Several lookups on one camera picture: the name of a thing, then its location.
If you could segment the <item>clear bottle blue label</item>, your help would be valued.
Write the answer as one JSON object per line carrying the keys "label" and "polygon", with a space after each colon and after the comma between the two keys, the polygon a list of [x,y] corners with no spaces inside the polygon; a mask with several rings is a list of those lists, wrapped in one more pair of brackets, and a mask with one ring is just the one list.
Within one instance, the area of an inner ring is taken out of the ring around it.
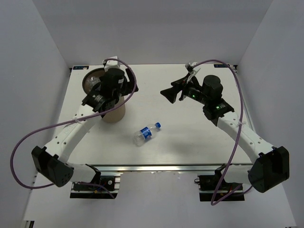
{"label": "clear bottle blue label", "polygon": [[100,79],[98,76],[88,76],[85,81],[85,86],[88,90],[91,90],[99,82]]}

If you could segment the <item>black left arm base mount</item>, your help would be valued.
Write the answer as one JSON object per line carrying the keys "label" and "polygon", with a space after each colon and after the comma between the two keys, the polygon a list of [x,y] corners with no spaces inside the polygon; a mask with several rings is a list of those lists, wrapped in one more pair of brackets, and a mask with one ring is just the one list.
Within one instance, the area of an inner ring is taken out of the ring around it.
{"label": "black left arm base mount", "polygon": [[120,174],[106,173],[94,186],[73,183],[70,191],[71,199],[110,199],[114,200],[120,186]]}

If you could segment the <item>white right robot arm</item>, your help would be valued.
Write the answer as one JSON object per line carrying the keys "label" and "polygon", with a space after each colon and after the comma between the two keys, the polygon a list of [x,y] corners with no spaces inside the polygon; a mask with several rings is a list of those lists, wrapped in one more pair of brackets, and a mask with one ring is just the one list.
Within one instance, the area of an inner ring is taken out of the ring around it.
{"label": "white right robot arm", "polygon": [[231,183],[250,184],[258,192],[264,193],[289,179],[289,152],[281,146],[275,147],[263,140],[246,124],[241,123],[237,113],[222,98],[223,85],[214,75],[208,75],[200,85],[196,77],[187,77],[171,83],[171,87],[160,93],[171,103],[185,97],[203,104],[206,118],[228,134],[246,153],[252,162],[249,166],[230,165],[227,172],[223,168],[215,171],[215,185],[226,189]]}

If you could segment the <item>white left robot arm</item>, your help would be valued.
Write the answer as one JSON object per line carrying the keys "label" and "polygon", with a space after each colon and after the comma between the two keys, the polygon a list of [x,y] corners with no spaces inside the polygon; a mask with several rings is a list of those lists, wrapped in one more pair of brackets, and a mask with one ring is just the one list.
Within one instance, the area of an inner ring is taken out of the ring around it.
{"label": "white left robot arm", "polygon": [[32,152],[36,170],[57,187],[68,182],[84,182],[91,190],[100,185],[100,171],[89,164],[69,163],[69,157],[89,130],[119,103],[125,95],[138,91],[130,68],[108,69],[92,90],[86,94],[72,121],[43,148]]}

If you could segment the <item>brown cylindrical paper bin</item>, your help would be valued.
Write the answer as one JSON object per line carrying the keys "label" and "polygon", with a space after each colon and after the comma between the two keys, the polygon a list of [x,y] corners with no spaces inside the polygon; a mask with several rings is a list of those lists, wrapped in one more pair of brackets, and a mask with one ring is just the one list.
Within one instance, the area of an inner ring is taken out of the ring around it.
{"label": "brown cylindrical paper bin", "polygon": [[[103,68],[97,68],[97,69],[94,69],[94,70],[88,72],[82,82],[82,87],[83,87],[84,92],[86,94],[89,94],[89,92],[91,91],[91,90],[88,90],[85,86],[86,78],[88,76],[98,76],[100,78],[100,77],[104,76],[104,74],[105,74],[105,70]],[[114,124],[114,123],[122,120],[124,115],[125,115],[125,105],[122,105],[120,108],[105,114],[102,117],[102,120],[105,123]]]}

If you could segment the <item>small clear bottle blue cap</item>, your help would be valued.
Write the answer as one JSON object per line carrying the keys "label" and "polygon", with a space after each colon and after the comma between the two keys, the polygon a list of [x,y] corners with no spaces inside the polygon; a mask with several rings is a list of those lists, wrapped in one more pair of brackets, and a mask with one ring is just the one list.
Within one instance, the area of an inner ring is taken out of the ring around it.
{"label": "small clear bottle blue cap", "polygon": [[161,124],[159,122],[148,124],[144,128],[138,130],[134,133],[133,142],[137,146],[142,146],[148,140],[156,136],[157,132],[161,129]]}

